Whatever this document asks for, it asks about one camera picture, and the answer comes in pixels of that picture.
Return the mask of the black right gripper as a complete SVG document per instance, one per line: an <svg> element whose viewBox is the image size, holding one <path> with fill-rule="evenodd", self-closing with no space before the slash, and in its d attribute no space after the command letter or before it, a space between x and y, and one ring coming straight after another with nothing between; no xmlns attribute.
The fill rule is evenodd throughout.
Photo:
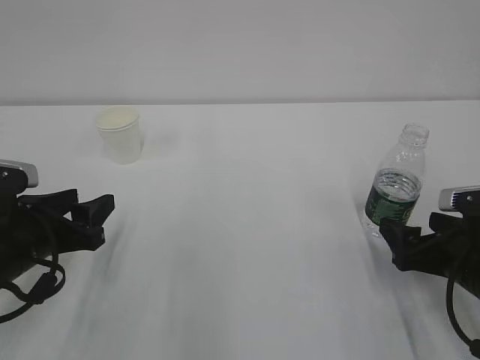
<svg viewBox="0 0 480 360"><path fill-rule="evenodd" d="M417 271L448 277L459 265L458 281L479 280L479 217L430 215L433 232L383 218L379 231L391 250L392 263L400 271Z"/></svg>

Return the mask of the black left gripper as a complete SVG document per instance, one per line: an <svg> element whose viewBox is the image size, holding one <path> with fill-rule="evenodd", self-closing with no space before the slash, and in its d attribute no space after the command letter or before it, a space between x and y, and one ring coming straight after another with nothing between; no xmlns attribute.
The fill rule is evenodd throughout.
<svg viewBox="0 0 480 360"><path fill-rule="evenodd" d="M78 203L77 189L1 196L1 261L44 257L54 250L96 251L105 244L104 223L114 209L112 194ZM64 216L68 212L71 219Z"/></svg>

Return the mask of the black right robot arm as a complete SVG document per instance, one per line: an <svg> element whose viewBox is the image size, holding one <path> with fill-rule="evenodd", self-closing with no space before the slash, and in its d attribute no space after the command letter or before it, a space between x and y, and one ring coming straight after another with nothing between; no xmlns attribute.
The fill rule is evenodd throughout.
<svg viewBox="0 0 480 360"><path fill-rule="evenodd" d="M422 272L447 278L459 263L455 282L479 297L479 219L433 212L422 235L417 226L383 218L379 231L392 252L392 262L402 272Z"/></svg>

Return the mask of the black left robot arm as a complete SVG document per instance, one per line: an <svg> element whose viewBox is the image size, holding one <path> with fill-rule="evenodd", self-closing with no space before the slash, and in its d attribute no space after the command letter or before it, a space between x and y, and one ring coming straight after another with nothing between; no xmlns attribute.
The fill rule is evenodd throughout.
<svg viewBox="0 0 480 360"><path fill-rule="evenodd" d="M4 198L1 281L16 280L54 251L96 251L105 243L104 223L114 209L112 194L80 202L76 189Z"/></svg>

